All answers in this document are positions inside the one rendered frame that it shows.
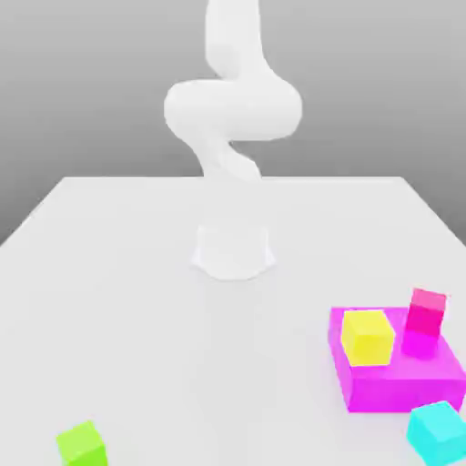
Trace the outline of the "small yellow cube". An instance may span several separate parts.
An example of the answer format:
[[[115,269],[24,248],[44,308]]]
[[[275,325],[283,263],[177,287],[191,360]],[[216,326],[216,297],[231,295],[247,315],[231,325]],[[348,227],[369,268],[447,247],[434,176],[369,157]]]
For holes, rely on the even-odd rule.
[[[390,364],[395,331],[383,309],[346,309],[340,342],[351,367]]]

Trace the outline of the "small pink cube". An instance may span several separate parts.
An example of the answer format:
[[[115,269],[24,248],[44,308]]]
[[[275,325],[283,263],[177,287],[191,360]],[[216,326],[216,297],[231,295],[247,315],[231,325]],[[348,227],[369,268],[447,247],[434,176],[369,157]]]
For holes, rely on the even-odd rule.
[[[412,292],[405,330],[439,337],[446,309],[445,294],[414,289]]]

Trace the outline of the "small green cube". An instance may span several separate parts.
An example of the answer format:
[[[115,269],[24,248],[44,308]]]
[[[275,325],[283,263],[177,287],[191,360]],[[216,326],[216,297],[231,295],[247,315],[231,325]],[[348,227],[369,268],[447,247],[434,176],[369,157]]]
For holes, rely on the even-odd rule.
[[[106,445],[91,420],[56,437],[62,466],[108,466]]]

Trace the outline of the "small cyan cube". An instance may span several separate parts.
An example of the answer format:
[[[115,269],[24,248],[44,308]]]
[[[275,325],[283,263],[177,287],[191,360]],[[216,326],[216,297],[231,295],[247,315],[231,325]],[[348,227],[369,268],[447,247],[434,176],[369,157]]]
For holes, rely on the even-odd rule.
[[[407,440],[426,466],[466,459],[466,421],[446,400],[411,411]]]

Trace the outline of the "large magenta box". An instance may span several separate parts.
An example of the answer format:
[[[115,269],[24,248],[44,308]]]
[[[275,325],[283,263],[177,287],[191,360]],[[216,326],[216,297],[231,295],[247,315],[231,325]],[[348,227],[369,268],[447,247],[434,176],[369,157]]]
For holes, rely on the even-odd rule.
[[[446,400],[461,408],[466,395],[466,371],[445,338],[440,337],[433,358],[420,360],[403,353],[402,331],[408,310],[385,308],[396,332],[390,365],[352,367],[341,345],[344,308],[329,311],[328,342],[344,402],[350,412],[409,412]]]

